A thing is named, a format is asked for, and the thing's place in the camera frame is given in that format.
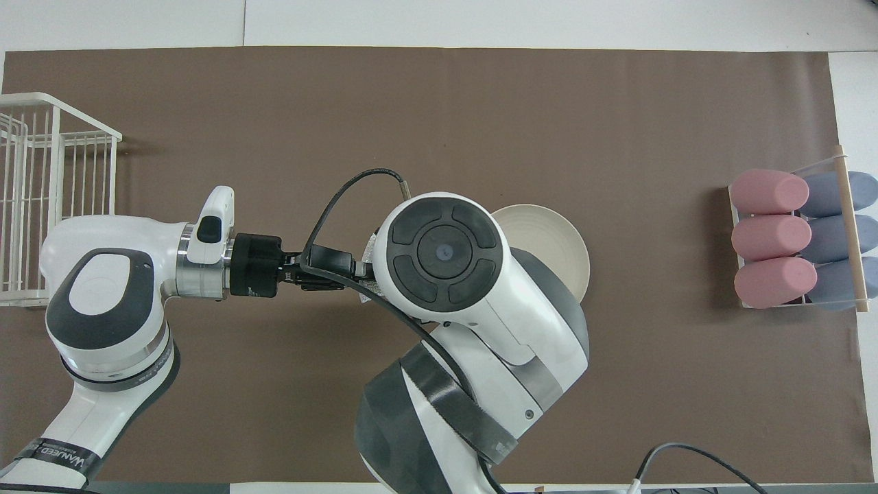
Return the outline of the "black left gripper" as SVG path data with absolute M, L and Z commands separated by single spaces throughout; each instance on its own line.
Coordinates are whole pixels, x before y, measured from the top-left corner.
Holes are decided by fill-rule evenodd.
M 238 233 L 233 241 L 229 266 L 232 295 L 273 298 L 277 294 L 277 272 L 283 265 L 283 283 L 304 291 L 342 290 L 343 284 L 317 274 L 332 272 L 343 277 L 357 274 L 357 262 L 347 251 L 311 245 L 305 252 L 281 250 L 281 237 Z

